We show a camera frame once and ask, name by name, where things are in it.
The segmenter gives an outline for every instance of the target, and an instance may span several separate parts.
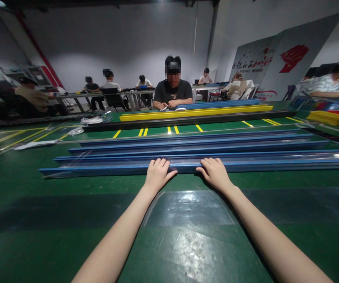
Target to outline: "black pants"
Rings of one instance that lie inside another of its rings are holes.
[[[97,110],[96,102],[98,102],[100,110],[105,110],[104,105],[103,105],[103,100],[104,100],[104,98],[101,97],[101,96],[100,97],[99,96],[93,97],[91,99],[92,110]]]
[[[141,100],[145,106],[151,106],[151,94],[141,94]]]

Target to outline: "black office chair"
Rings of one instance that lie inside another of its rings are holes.
[[[0,98],[5,101],[8,108],[15,109],[15,111],[23,119],[42,118],[48,116],[47,114],[38,111],[33,104],[20,95],[4,92],[0,93]]]
[[[116,107],[122,107],[124,110],[126,110],[126,108],[129,109],[129,106],[123,103],[121,96],[118,94],[117,88],[101,88],[100,90],[104,94],[108,106],[113,107],[116,112],[118,112]]]

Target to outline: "white cloth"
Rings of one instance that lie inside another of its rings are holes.
[[[151,82],[148,79],[145,79],[144,83],[139,81],[136,86],[144,86],[144,85],[151,86]]]
[[[116,88],[118,90],[118,92],[120,92],[122,90],[122,88],[120,88],[118,83],[109,82],[109,81],[107,81],[101,88]]]
[[[207,75],[206,77],[204,76],[201,76],[200,77],[200,83],[208,83],[208,82],[211,82],[212,79],[209,77],[209,75]]]

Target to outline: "white t-shirt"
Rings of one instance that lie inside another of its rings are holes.
[[[118,92],[121,92],[121,88],[118,85],[118,83],[115,82],[106,82],[101,88],[116,88],[118,90]]]
[[[144,86],[144,85],[150,86],[151,82],[148,79],[145,79],[144,83],[139,81],[136,86]]]
[[[200,83],[208,83],[208,82],[211,82],[212,79],[209,77],[209,75],[207,75],[206,77],[204,76],[201,76],[200,77]]]
[[[339,92],[339,81],[332,79],[332,74],[317,77],[309,83],[302,86],[301,91],[307,94],[313,92]]]

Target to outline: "yellow box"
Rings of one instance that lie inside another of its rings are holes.
[[[321,123],[337,126],[339,125],[339,114],[326,111],[312,111],[307,119],[315,120]]]

